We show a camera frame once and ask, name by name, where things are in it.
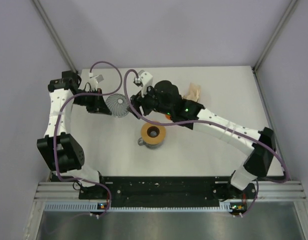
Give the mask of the orange coffee filter box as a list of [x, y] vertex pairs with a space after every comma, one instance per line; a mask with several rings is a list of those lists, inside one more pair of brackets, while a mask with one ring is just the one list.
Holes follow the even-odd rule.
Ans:
[[183, 99], [198, 102], [200, 98], [201, 86], [198, 84], [190, 83], [186, 94], [183, 95]]

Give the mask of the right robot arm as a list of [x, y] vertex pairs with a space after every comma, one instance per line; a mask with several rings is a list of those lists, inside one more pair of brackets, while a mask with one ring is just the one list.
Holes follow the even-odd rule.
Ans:
[[147, 116], [152, 112], [167, 115], [173, 123], [214, 136], [247, 156], [227, 185], [231, 197], [240, 197], [250, 182], [267, 176], [276, 151], [272, 129], [256, 130], [226, 120], [202, 104], [182, 98], [178, 88], [168, 80], [152, 85], [150, 81], [137, 78], [134, 84], [142, 88], [130, 97], [133, 106], [130, 111], [135, 116]]

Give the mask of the grey glass pitcher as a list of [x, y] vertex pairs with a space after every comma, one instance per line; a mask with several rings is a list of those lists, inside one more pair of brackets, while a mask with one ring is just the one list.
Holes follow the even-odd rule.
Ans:
[[158, 144], [149, 144], [145, 142], [143, 138], [139, 138], [137, 143], [139, 146], [145, 146], [148, 149], [152, 149], [152, 150], [158, 149], [163, 144], [163, 142], [158, 143]]

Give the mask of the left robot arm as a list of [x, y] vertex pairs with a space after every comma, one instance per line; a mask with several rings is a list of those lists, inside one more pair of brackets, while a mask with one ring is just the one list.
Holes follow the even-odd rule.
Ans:
[[101, 182], [99, 171], [85, 163], [82, 146], [71, 134], [71, 113], [73, 105], [83, 106], [91, 114], [111, 115], [98, 83], [101, 75], [89, 74], [86, 86], [80, 89], [81, 77], [77, 72], [64, 71], [60, 79], [48, 84], [50, 113], [44, 137], [37, 140], [36, 146], [48, 168], [57, 177], [80, 179], [96, 198], [107, 194], [106, 184]]

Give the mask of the grey ribbed dripper cone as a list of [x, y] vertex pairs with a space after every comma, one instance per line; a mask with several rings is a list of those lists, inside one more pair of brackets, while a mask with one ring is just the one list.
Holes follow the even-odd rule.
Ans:
[[129, 113], [129, 105], [125, 95], [119, 93], [112, 94], [106, 99], [105, 103], [116, 118], [123, 118]]

